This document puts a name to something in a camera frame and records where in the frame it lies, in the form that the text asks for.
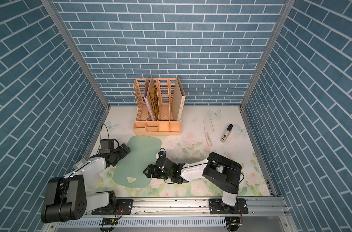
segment green plastic board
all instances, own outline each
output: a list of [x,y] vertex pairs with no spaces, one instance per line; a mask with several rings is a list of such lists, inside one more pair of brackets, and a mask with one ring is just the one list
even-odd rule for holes
[[[150,136],[133,136],[127,143],[131,152],[120,160],[113,173],[113,181],[119,185],[130,188],[145,188],[150,184],[143,171],[148,165],[154,165],[162,142]],[[136,180],[129,183],[127,177]]]

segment cable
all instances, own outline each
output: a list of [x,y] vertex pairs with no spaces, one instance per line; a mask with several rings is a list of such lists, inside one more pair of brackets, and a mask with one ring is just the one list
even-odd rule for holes
[[[216,164],[210,164],[210,165],[215,165],[215,166],[219,166],[219,167],[226,167],[226,168],[229,168],[229,169],[233,169],[232,167],[227,167],[227,166],[223,166],[223,165],[216,165]],[[242,171],[240,171],[240,174],[243,175],[243,179],[241,181],[239,181],[239,184],[244,180],[244,174],[242,173]]]
[[118,220],[121,219],[123,216],[123,207],[121,205],[120,205],[120,207],[122,208],[122,213],[121,213],[121,216],[118,218]]
[[[105,126],[105,128],[107,129],[108,139],[109,139],[109,131],[108,131],[108,128],[106,127],[106,125],[105,125],[105,124],[101,124],[101,130],[100,130],[100,141],[101,141],[101,133],[102,133],[102,131],[103,131],[103,126]],[[101,143],[99,144],[99,147],[98,147],[98,149],[97,149],[97,151],[96,151],[96,155],[98,155],[98,154],[99,154],[100,146],[101,146]]]
[[65,196],[65,191],[67,190],[68,183],[69,183],[70,178],[72,177],[73,174],[74,174],[74,172],[68,176],[68,180],[67,180],[67,182],[65,183],[64,191],[63,191],[63,193],[62,193],[62,197],[61,197],[61,201],[60,201],[60,206],[59,206],[59,219],[60,219],[60,221],[62,221],[62,222],[65,222],[65,221],[62,220],[62,219],[61,219],[61,216],[60,216],[61,205],[62,205],[62,201],[63,201],[64,196]]
[[164,157],[165,157],[165,156],[167,155],[167,152],[165,151],[164,148],[160,148],[158,154],[162,151],[162,149],[164,150]]
[[239,184],[244,180],[244,174],[242,173],[242,172],[240,172],[240,174],[242,174],[243,175],[243,179],[241,180],[241,181],[239,181]]
[[203,164],[198,164],[198,165],[193,165],[193,166],[188,166],[188,167],[195,167],[195,166],[206,165],[206,164],[207,164],[207,163],[203,163]]
[[167,182],[165,181],[165,179],[163,179],[163,181],[164,181],[164,183],[166,183],[166,184],[175,184],[175,183],[167,183]]
[[109,131],[108,131],[108,128],[106,127],[105,124],[101,124],[101,130],[100,130],[100,140],[101,140],[101,131],[103,129],[103,126],[105,126],[105,128],[107,129],[107,133],[108,133],[108,139],[109,139]]
[[242,221],[240,222],[241,224],[243,224],[243,215],[242,215],[242,211],[239,209],[240,211],[240,218],[242,219]]

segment blue brick wallpaper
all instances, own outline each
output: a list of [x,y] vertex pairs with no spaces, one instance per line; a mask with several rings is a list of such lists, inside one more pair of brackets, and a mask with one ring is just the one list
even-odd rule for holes
[[0,0],[0,231],[42,228],[44,188],[88,147],[103,105],[39,0]]
[[296,0],[246,107],[299,231],[352,231],[352,1]]
[[55,0],[111,105],[179,75],[186,104],[237,105],[285,0]]

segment desk organizer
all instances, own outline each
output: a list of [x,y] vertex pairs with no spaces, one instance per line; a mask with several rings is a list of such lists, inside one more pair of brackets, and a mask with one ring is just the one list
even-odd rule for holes
[[159,113],[158,120],[151,121],[144,100],[146,81],[150,78],[135,79],[133,89],[137,104],[137,117],[133,129],[137,136],[168,136],[181,134],[181,113],[185,93],[178,77],[154,78],[157,89]]

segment knife blade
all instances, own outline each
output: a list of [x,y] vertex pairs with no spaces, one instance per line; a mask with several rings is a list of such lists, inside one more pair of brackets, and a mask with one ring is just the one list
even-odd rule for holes
[[206,141],[208,146],[212,146],[211,139],[209,138],[210,133],[214,133],[215,131],[213,130],[213,125],[211,118],[209,115],[204,115],[203,116],[203,124],[204,124],[204,135],[206,136]]

